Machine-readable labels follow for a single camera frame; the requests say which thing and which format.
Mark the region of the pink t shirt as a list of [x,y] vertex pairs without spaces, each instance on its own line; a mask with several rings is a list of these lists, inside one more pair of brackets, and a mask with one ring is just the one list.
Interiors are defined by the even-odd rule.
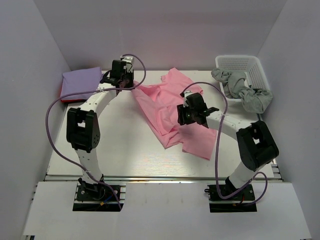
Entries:
[[217,131],[197,123],[180,125],[177,106],[180,93],[193,81],[176,68],[161,77],[161,83],[140,85],[131,91],[150,129],[165,149],[182,144],[182,151],[210,160]]

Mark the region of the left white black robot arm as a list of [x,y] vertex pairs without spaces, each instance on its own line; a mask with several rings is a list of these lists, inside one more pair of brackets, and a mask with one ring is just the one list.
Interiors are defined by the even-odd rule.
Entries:
[[102,76],[97,92],[80,107],[70,108],[67,112],[66,139],[75,150],[79,164],[84,167],[80,180],[83,184],[96,185],[103,179],[96,150],[101,140],[98,118],[120,88],[134,86],[133,60],[132,56],[114,60],[109,73]]

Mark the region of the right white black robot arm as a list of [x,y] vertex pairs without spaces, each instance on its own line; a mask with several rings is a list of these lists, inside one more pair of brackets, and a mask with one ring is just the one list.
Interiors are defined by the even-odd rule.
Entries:
[[225,186],[231,192],[241,189],[260,169],[278,157],[279,149],[264,121],[246,123],[216,107],[208,108],[200,93],[188,90],[180,95],[183,104],[177,106],[177,111],[181,126],[196,123],[216,130],[218,137],[225,134],[237,141],[241,162],[225,180]]

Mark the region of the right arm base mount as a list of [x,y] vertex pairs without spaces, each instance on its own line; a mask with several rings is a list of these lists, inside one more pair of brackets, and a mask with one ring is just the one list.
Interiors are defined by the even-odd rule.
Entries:
[[255,213],[257,212],[256,200],[253,186],[249,183],[244,189],[234,194],[229,183],[219,185],[220,194],[223,197],[231,195],[227,199],[223,199],[218,194],[216,184],[209,184],[204,189],[204,193],[208,195],[209,212],[210,213]]

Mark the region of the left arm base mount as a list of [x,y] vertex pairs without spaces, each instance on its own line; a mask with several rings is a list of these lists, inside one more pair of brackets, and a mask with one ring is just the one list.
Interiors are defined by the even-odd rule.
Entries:
[[125,186],[89,184],[78,179],[73,207],[74,212],[120,212],[125,203]]

